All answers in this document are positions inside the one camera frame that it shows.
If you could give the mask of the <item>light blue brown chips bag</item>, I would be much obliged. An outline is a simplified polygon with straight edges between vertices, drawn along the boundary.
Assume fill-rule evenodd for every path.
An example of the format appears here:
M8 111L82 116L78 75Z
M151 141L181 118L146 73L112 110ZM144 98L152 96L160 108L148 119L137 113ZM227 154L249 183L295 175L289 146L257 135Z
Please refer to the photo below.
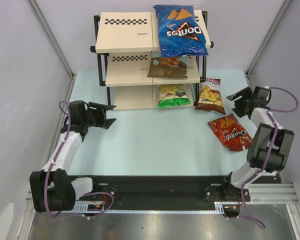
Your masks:
M153 57L147 76L150 78L187 79L187 68L187 57Z

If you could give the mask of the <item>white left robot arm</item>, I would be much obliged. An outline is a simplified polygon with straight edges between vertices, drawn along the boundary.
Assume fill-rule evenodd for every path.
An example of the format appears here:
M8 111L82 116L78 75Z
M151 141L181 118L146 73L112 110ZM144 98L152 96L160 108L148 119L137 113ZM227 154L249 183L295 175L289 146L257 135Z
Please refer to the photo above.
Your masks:
M107 130L115 122L114 118L107 118L107 111L115 108L113 105L83 100L62 100L58 105L65 119L57 146L42 169L33 171L29 177L35 210L53 218L72 210L81 197L95 200L100 196L101 188L91 177L72 180L68 171L89 128Z

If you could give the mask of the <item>green Chuba cassava chips bag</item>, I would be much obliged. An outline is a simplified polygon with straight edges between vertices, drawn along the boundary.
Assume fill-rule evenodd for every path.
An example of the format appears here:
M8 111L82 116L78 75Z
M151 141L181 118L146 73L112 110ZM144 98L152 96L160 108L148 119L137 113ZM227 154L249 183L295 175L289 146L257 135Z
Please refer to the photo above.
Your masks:
M185 88L182 84L161 84L159 86L159 109L190 105Z

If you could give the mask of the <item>blue Doritos bag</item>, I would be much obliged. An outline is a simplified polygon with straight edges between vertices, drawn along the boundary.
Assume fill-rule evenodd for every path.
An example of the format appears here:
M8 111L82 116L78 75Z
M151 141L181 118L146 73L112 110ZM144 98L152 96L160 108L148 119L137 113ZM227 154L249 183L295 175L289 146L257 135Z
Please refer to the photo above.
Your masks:
M157 4L153 8L161 57L209 55L207 39L196 21L193 5Z

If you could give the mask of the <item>brown Chuba chips bag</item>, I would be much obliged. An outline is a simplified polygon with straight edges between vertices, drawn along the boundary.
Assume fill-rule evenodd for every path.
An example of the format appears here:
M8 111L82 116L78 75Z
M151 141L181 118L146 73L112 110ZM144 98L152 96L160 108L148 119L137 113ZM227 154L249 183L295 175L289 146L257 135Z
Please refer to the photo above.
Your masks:
M199 96L195 109L226 114L221 95L221 79L207 78L199 84Z

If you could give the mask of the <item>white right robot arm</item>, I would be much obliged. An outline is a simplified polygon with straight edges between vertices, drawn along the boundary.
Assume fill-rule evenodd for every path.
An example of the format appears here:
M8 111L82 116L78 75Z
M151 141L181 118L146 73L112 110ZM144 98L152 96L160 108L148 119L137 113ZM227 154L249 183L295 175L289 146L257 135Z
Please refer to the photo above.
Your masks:
M274 118L278 109L268 107L273 87L246 87L227 99L234 102L233 111L238 117L248 116L257 126L248 149L246 162L227 175L221 184L220 194L226 201L244 198L245 190L267 173L282 171L288 161L294 132L283 128Z

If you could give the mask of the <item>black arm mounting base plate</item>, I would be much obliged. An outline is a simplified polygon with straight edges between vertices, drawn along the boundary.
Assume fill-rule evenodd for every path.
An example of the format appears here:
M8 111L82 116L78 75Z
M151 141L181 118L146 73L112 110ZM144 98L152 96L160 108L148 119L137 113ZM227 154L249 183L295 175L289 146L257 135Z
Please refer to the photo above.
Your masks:
M93 192L109 193L116 211L204 211L214 202L251 200L249 191L230 185L229 176L93 175Z

